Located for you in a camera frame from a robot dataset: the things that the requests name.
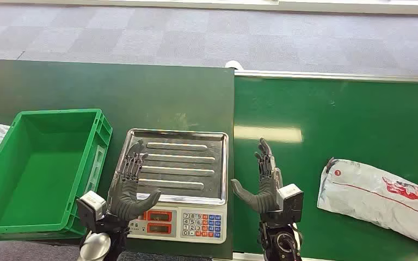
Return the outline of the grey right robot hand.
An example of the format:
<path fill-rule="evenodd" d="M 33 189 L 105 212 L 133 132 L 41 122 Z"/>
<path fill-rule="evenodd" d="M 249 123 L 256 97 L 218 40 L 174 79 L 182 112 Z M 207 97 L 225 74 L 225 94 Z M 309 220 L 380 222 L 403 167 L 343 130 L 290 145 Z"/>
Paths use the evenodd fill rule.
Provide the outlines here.
<path fill-rule="evenodd" d="M 281 170 L 276 166 L 271 147 L 264 138 L 259 139 L 255 152 L 259 167 L 259 190 L 257 194 L 245 190 L 237 179 L 231 180 L 234 194 L 259 214 L 279 209 L 276 203 L 276 191 L 283 187 Z"/>

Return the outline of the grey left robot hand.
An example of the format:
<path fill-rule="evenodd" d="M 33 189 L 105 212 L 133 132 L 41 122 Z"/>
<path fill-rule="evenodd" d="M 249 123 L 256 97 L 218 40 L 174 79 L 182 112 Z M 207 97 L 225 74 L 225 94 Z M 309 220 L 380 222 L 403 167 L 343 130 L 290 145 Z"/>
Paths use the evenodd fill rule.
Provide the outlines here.
<path fill-rule="evenodd" d="M 159 189 L 155 189 L 146 199 L 137 198 L 139 174 L 148 156 L 147 153 L 142 154 L 144 148 L 142 140 L 128 147 L 118 162 L 110 184 L 107 198 L 108 211 L 123 221 L 134 220 L 154 207 L 162 193 Z"/>

